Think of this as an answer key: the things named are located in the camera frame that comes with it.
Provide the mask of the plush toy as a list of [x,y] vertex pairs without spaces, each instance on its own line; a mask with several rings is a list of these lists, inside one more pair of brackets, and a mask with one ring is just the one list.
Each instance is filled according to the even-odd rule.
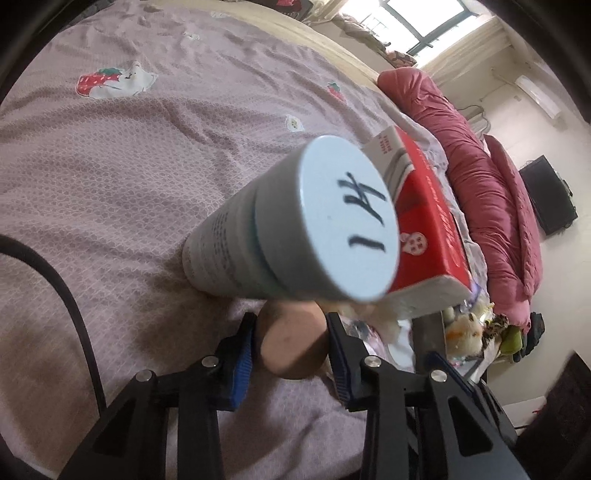
[[485,323],[491,312],[490,304],[482,300],[472,307],[448,307],[443,311],[448,358],[461,359],[480,355]]

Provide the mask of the leopard print fabric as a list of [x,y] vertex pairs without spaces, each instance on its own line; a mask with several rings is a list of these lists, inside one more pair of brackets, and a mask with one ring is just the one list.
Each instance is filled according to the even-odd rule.
[[506,315],[495,314],[492,319],[485,322],[483,339],[486,341],[494,340],[501,336],[509,325],[510,322]]

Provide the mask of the crumpled plastic wrapper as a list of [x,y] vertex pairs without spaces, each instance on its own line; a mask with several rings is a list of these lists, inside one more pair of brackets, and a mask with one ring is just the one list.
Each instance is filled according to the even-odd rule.
[[373,305],[344,303],[339,306],[342,326],[346,334],[365,343],[371,355],[391,360],[391,346],[401,333],[399,322]]

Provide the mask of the green cloth under quilt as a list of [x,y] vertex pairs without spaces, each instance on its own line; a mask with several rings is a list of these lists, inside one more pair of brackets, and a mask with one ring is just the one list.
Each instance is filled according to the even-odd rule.
[[499,348],[501,356],[513,357],[526,346],[527,335],[517,326],[510,325],[502,333],[502,341]]

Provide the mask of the dark folded clothes pile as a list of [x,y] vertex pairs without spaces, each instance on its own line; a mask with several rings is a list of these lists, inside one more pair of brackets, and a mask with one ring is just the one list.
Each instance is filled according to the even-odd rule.
[[530,330],[523,340],[523,348],[520,352],[521,358],[525,358],[539,345],[541,337],[545,333],[546,327],[543,315],[538,312],[532,312],[530,315]]

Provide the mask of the red white tissue box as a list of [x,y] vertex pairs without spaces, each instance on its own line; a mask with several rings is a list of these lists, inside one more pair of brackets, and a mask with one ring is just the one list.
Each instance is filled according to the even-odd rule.
[[439,180],[417,143],[398,126],[363,152],[382,174],[399,223],[398,273],[383,303],[412,319],[455,307],[471,296],[463,241]]

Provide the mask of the white cylindrical bottle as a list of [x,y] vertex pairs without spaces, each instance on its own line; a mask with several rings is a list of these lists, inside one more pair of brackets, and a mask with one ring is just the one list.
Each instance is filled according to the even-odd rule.
[[359,147],[321,136],[225,201],[184,242],[190,284],[219,297],[374,302],[394,282],[399,225]]

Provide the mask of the pink red folded quilt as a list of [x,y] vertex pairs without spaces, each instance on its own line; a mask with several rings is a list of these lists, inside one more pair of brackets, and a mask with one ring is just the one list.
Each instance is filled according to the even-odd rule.
[[539,228],[522,177],[501,143],[479,140],[468,121],[423,71],[382,72],[378,87],[403,113],[429,130],[446,154],[446,175],[471,238],[487,264],[495,312],[527,332],[531,302],[543,279]]

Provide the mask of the lilac patterned bed sheet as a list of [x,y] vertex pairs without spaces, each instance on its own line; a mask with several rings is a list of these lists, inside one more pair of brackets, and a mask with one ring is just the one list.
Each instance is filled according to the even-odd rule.
[[[322,135],[362,146],[398,124],[437,172],[470,270],[484,254],[428,130],[377,88],[375,69],[254,4],[116,1],[38,54],[1,105],[1,234],[62,276],[107,401],[138,371],[184,370],[260,301],[198,292],[181,266],[195,226]],[[1,255],[1,436],[56,479],[98,419],[75,329],[50,285]],[[325,378],[256,368],[219,415],[228,479],[338,479],[359,468],[363,414]]]

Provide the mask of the white air conditioner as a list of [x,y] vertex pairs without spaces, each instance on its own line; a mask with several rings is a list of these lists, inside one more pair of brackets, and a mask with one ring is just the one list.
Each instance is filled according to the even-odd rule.
[[558,104],[529,77],[519,76],[515,80],[515,85],[528,95],[551,120],[557,120],[561,116],[562,110]]

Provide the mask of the cream right curtain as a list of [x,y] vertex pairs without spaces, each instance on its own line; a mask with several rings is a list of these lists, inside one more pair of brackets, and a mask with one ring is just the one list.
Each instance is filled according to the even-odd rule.
[[507,32],[498,17],[492,17],[458,40],[420,69],[438,86],[446,85],[511,46]]

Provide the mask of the wall mounted black television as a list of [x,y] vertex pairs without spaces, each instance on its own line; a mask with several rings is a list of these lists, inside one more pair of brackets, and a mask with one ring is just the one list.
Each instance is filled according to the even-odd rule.
[[519,173],[537,221],[546,236],[569,228],[578,219],[569,185],[544,155],[527,163]]

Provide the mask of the window with dark frame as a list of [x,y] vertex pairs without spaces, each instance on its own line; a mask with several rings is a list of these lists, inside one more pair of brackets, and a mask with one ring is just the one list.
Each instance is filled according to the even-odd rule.
[[377,1],[361,24],[388,51],[414,56],[472,17],[463,1]]

